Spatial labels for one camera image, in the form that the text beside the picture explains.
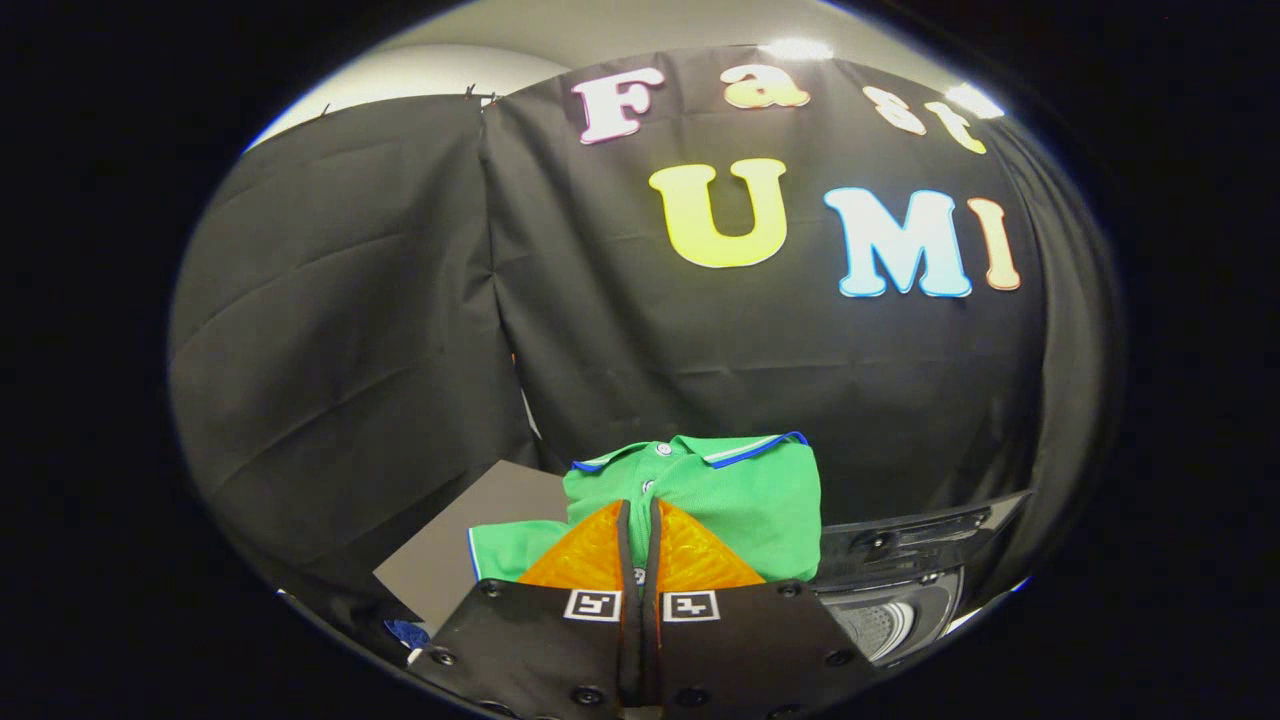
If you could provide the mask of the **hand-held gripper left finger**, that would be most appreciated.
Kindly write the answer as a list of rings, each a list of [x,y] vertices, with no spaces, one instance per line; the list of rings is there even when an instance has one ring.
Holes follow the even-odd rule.
[[[611,502],[518,579],[477,582],[411,674],[497,716],[621,719],[643,682],[630,511]]]

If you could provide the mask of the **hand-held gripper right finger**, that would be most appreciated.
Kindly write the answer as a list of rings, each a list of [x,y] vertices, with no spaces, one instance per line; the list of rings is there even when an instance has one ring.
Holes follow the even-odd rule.
[[[663,500],[649,518],[641,705],[663,719],[806,719],[879,680],[809,584],[764,582]]]

